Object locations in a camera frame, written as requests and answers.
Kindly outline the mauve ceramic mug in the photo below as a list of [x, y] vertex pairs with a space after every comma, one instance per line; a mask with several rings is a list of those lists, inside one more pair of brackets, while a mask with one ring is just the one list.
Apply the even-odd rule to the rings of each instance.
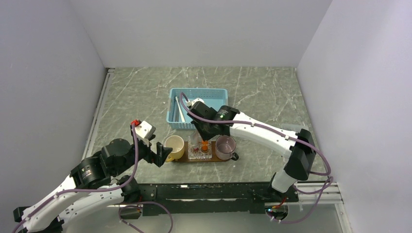
[[237, 144], [234, 138], [227, 135], [221, 135], [215, 142], [216, 156], [223, 161], [237, 161], [239, 155], [235, 152], [236, 146]]

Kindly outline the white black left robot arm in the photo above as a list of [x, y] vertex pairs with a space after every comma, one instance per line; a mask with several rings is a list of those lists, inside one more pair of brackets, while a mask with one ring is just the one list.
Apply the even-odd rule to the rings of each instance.
[[112, 179], [129, 168], [137, 170], [140, 160], [162, 166], [172, 148], [136, 140], [130, 144], [114, 139], [91, 157], [73, 168], [64, 181], [44, 199], [30, 207], [13, 211], [15, 233], [60, 233], [75, 218], [89, 215], [108, 205], [132, 204], [143, 198], [134, 175], [125, 175], [115, 183]]

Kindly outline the brown oval wooden tray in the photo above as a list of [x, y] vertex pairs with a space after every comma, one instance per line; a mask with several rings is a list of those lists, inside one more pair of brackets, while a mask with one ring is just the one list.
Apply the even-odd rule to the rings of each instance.
[[219, 159], [215, 153], [215, 141], [210, 141], [212, 144], [212, 159], [210, 160], [189, 160], [188, 158], [188, 141], [185, 141], [184, 155], [181, 159], [173, 161], [176, 163], [206, 163], [206, 162], [226, 162]]

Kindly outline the yellow ceramic mug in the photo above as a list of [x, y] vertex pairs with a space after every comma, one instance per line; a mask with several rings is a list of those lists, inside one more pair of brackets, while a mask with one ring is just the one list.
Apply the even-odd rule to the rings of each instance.
[[183, 157], [185, 142], [182, 137], [178, 135], [169, 136], [165, 140], [164, 146], [172, 148], [172, 152], [168, 155], [166, 162], [176, 161]]

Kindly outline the grey toothbrush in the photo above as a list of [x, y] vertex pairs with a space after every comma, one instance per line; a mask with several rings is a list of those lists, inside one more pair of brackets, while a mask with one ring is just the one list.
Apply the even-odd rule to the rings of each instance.
[[177, 97], [174, 98], [174, 110], [173, 110], [173, 122], [178, 122], [179, 120], [179, 110], [178, 110], [178, 99]]

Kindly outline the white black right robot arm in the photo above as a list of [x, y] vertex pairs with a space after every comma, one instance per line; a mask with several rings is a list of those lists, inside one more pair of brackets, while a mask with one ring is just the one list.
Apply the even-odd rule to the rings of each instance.
[[240, 137], [277, 151], [286, 160], [271, 178], [268, 196], [280, 201], [297, 181], [309, 178], [315, 158], [314, 141], [308, 130], [288, 131], [257, 121], [236, 108], [223, 105], [218, 111], [201, 101], [187, 111], [203, 140], [217, 135]]

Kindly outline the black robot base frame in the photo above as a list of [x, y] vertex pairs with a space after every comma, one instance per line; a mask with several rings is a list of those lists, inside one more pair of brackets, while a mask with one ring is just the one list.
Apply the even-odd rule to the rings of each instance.
[[273, 205], [282, 206], [299, 201], [290, 188], [285, 194], [269, 190], [269, 182], [242, 183], [141, 183], [127, 194], [123, 204], [140, 202], [143, 216], [163, 213], [157, 202], [172, 214], [248, 212], [263, 214]]

